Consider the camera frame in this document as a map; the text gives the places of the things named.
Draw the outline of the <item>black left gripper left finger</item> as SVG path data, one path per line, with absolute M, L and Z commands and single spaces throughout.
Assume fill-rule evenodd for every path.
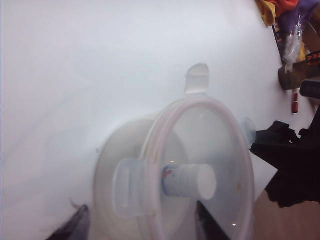
M 87 205 L 77 212 L 49 237 L 49 240 L 88 240 L 90 231 L 90 210 Z

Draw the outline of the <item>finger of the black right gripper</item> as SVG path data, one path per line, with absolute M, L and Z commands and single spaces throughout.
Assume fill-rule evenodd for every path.
M 268 129 L 256 132 L 250 152 L 279 171 L 297 172 L 300 157 L 299 143 L 300 138 L 293 129 L 290 129 L 289 124 L 274 121 Z

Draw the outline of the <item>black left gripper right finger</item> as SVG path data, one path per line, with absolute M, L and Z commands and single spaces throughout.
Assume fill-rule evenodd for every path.
M 200 201 L 196 203 L 196 236 L 197 240 L 230 239 Z

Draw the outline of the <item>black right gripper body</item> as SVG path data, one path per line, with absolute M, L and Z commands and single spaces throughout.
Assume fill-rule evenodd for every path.
M 266 187 L 280 208 L 303 202 L 320 202 L 320 136 L 303 135 L 298 146 L 298 171 L 279 171 Z

